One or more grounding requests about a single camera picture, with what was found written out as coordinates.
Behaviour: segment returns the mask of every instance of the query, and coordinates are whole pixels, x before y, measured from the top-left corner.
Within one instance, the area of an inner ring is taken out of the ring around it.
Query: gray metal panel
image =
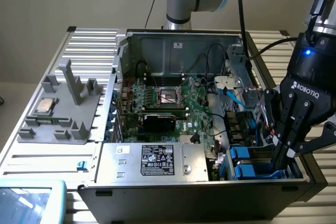
[[[140,173],[143,145],[173,145],[174,175],[143,176]],[[117,150],[120,146],[129,146],[127,147],[129,152],[119,154]],[[191,168],[190,173],[184,174],[184,166]],[[208,181],[202,145],[181,143],[105,143],[103,145],[97,183],[196,181]]]
[[[235,44],[238,42],[238,34],[132,33],[129,40],[132,43],[131,50],[136,52],[134,56],[145,59],[154,75],[179,76],[182,72],[204,74],[207,55],[200,52],[207,52],[214,41],[225,47]],[[225,52],[219,46],[211,48],[208,56],[210,73],[221,72],[224,57]]]

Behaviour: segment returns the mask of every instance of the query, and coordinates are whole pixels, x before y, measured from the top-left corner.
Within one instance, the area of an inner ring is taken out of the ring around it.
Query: slotted aluminum surface
[[[72,38],[66,38],[68,47],[61,49],[62,57],[70,58],[75,75],[82,81],[97,78],[99,84],[106,85],[112,68],[113,57],[116,54],[116,29],[77,29]],[[285,38],[278,31],[250,31],[250,34],[260,50],[266,45]],[[286,67],[293,50],[291,43],[274,47],[262,54],[275,83],[280,84],[286,75]],[[50,72],[55,72],[59,81],[65,81],[62,73],[52,66]],[[314,127],[308,138],[315,138],[322,133],[322,125]],[[68,186],[67,212],[65,223],[97,223],[85,203],[76,193],[78,182],[88,179],[88,173],[78,172],[76,164],[80,160],[90,161],[95,143],[86,145],[41,145],[19,144],[13,141],[6,144],[8,152],[1,163],[0,173],[5,176],[60,178]],[[329,186],[313,197],[309,202],[297,202],[286,208],[273,221],[252,221],[235,223],[271,223],[271,224],[318,224],[336,223],[336,146],[314,154],[322,169]]]

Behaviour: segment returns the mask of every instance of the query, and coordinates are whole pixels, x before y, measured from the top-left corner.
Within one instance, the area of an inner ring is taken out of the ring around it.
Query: blue clip
[[[283,170],[276,170],[272,174],[269,175],[257,175],[257,178],[271,178],[271,179],[279,179],[282,177]]]
[[[222,176],[223,176],[223,174],[224,174],[224,171],[225,171],[225,161],[223,161],[223,163],[222,163],[222,166],[220,167],[220,169],[219,169],[219,173],[218,173],[218,175],[219,175],[219,177],[221,178]]]
[[[235,174],[237,179],[242,178],[255,178],[256,174],[253,169],[253,165],[241,164],[235,167]]]
[[[77,170],[88,170],[88,169],[86,168],[86,164],[87,164],[86,161],[79,161],[79,162],[77,163]]]
[[[231,158],[250,158],[250,154],[248,152],[247,147],[232,147],[230,150]]]
[[[222,94],[224,95],[228,95],[232,100],[234,100],[236,103],[240,104],[241,106],[243,106],[244,110],[246,110],[245,108],[245,104],[243,104],[241,101],[239,101],[235,95],[233,95],[230,91],[227,90],[227,88],[225,87],[224,89],[221,89],[220,91]]]
[[[256,123],[253,119],[248,119],[247,122],[248,122],[248,125],[250,126],[251,130],[256,129],[257,125],[256,125]]]

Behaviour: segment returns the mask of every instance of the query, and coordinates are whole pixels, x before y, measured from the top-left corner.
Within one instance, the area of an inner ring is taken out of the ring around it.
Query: warning label
[[[175,175],[172,145],[143,145],[141,174],[143,176]]]

